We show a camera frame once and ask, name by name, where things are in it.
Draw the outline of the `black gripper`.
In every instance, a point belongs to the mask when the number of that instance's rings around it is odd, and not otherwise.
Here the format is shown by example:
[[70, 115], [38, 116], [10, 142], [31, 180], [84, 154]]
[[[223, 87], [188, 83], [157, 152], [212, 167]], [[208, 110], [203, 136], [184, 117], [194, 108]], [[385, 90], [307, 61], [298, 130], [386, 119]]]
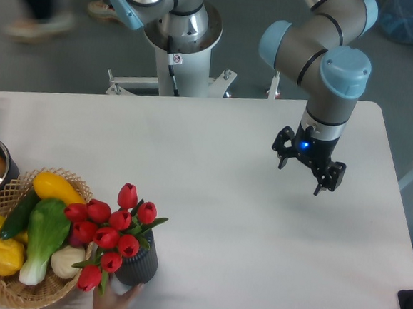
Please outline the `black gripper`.
[[334, 192], [345, 175], [347, 166], [331, 159], [338, 141], [338, 138], [331, 141], [316, 139], [301, 127], [295, 133], [286, 126], [277, 134], [272, 149], [279, 158], [279, 169], [285, 167], [290, 158], [296, 158], [312, 170], [317, 180], [314, 190], [314, 195], [317, 196], [321, 191]]

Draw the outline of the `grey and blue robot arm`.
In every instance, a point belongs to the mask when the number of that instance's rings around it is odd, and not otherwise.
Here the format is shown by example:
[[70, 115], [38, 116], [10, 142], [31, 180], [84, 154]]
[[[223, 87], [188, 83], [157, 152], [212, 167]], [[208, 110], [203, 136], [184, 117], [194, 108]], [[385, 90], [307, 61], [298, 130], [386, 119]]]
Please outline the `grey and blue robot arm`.
[[284, 127], [273, 142], [279, 168], [296, 158], [312, 171], [320, 191], [335, 191], [345, 169], [332, 152], [367, 87], [372, 64], [350, 42], [377, 21], [376, 0], [305, 0], [312, 17], [301, 26], [272, 23], [260, 39], [260, 57], [307, 92], [297, 129]]

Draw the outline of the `person's hand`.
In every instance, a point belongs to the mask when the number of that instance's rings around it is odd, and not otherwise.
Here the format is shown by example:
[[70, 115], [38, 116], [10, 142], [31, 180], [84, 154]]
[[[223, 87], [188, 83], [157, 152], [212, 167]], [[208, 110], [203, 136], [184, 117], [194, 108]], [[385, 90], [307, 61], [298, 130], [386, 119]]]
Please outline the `person's hand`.
[[92, 309], [128, 309], [128, 306], [140, 294], [144, 284], [135, 285], [125, 293], [119, 295], [111, 286], [111, 278], [107, 280], [104, 292], [95, 289]]

